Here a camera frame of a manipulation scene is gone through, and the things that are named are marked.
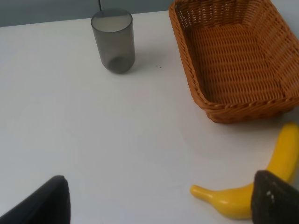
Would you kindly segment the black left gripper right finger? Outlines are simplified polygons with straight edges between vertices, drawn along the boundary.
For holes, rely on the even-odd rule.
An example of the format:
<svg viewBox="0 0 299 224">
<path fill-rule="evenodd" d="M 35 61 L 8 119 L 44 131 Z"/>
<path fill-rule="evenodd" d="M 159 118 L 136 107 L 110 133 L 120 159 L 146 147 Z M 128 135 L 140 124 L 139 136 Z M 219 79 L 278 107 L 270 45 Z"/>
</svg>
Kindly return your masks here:
<svg viewBox="0 0 299 224">
<path fill-rule="evenodd" d="M 254 177 L 251 214 L 255 224 L 297 224 L 299 191 L 273 173 L 259 170 Z"/>
</svg>

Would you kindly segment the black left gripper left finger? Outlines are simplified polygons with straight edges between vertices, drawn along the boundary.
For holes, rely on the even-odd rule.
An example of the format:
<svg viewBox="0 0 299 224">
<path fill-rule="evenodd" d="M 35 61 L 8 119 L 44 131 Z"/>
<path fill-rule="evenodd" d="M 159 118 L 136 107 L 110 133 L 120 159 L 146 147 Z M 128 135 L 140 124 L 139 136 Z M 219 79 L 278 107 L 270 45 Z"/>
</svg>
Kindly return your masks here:
<svg viewBox="0 0 299 224">
<path fill-rule="evenodd" d="M 0 217 L 2 224 L 69 224 L 71 200 L 63 175 L 56 175 Z"/>
</svg>

